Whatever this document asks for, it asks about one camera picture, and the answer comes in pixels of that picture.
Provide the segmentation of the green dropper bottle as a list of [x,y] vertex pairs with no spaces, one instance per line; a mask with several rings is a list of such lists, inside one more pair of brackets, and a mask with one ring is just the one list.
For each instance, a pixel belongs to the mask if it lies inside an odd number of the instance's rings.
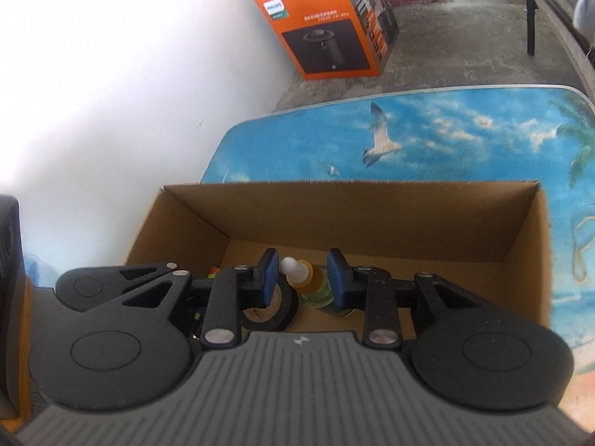
[[353,312],[337,305],[325,266],[285,257],[279,262],[279,271],[299,299],[313,309],[334,317],[346,317]]

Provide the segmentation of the black electrical tape roll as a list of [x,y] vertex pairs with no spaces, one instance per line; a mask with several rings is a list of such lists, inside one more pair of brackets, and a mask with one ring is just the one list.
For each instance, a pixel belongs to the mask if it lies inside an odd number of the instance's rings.
[[292,323],[298,310],[299,295],[281,276],[274,287],[268,307],[244,310],[240,324],[248,331],[283,331]]

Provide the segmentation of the open brown cardboard box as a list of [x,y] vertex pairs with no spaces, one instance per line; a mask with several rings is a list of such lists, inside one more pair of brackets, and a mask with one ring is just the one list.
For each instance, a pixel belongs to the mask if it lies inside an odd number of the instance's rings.
[[534,181],[247,182],[160,190],[128,254],[132,265],[173,262],[204,278],[252,265],[274,248],[324,264],[409,280],[439,275],[543,325],[551,322],[547,199]]

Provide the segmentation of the orange Philips box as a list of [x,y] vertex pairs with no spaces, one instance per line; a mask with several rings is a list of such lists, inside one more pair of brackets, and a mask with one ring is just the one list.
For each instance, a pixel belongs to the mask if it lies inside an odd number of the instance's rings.
[[254,0],[306,80],[378,77],[399,28],[388,0]]

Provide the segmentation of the black metal bed frame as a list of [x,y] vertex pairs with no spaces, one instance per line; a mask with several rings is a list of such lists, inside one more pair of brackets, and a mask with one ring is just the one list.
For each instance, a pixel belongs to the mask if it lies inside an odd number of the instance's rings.
[[525,0],[527,54],[530,56],[536,51],[537,11],[551,23],[581,81],[584,94],[594,102],[594,44],[574,26],[570,4],[566,0]]

